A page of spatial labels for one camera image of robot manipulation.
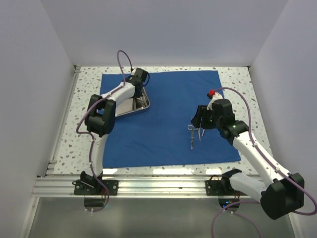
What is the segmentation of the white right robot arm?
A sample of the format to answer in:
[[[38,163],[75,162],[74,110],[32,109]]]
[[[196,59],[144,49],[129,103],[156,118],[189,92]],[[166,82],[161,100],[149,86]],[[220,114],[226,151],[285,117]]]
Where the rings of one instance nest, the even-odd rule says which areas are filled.
[[[220,136],[237,149],[261,177],[261,180],[257,180],[240,169],[232,169],[223,173],[219,181],[207,181],[207,186],[217,194],[230,195],[239,191],[259,202],[273,220],[303,207],[303,177],[283,168],[260,144],[250,138],[249,127],[244,121],[235,118],[228,99],[211,101],[207,106],[199,105],[191,125],[197,129],[217,129]]]

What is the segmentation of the steel surgical forceps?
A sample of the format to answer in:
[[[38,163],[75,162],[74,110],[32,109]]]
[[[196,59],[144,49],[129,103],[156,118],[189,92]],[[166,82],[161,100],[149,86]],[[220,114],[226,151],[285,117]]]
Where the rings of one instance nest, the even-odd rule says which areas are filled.
[[[194,124],[193,124],[193,117],[191,117],[191,124],[194,126]],[[201,131],[200,131],[200,128],[199,127],[196,127],[197,128],[197,130],[196,130],[196,132],[197,132],[197,134],[198,134],[198,139],[201,141]]]

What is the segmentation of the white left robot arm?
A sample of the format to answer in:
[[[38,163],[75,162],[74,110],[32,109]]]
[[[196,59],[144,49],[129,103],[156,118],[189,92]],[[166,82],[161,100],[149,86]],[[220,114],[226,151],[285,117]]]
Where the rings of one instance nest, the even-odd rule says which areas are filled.
[[[109,92],[91,96],[84,120],[87,131],[94,137],[89,152],[89,167],[85,169],[89,176],[100,176],[103,173],[103,155],[107,138],[115,125],[116,108],[128,99],[143,96],[143,87],[149,79],[147,71],[136,68]]]

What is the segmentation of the steel straight surgical scissors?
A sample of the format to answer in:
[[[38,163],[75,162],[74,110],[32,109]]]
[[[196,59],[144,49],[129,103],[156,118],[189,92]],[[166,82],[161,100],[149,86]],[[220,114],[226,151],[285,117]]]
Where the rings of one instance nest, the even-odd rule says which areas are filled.
[[[195,131],[197,130],[196,127],[194,127],[192,124],[189,124],[187,126],[187,129],[191,132],[191,150],[194,148],[194,137],[195,137]]]

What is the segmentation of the blue surgical cloth wrap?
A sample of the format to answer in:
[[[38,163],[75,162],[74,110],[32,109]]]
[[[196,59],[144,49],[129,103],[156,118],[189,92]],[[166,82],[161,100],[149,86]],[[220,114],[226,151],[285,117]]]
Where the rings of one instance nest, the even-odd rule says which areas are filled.
[[[118,117],[107,138],[105,168],[191,165],[236,162],[238,151],[215,129],[201,141],[187,129],[207,93],[221,86],[217,71],[151,73],[145,90],[150,107],[142,113]]]

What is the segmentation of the stainless steel instrument tray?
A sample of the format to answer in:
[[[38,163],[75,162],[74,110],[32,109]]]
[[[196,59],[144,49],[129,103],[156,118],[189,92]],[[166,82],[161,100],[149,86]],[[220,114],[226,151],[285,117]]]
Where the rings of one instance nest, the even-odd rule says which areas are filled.
[[[127,117],[145,112],[150,107],[150,100],[145,88],[142,88],[142,95],[137,98],[129,98],[116,107],[115,116]]]

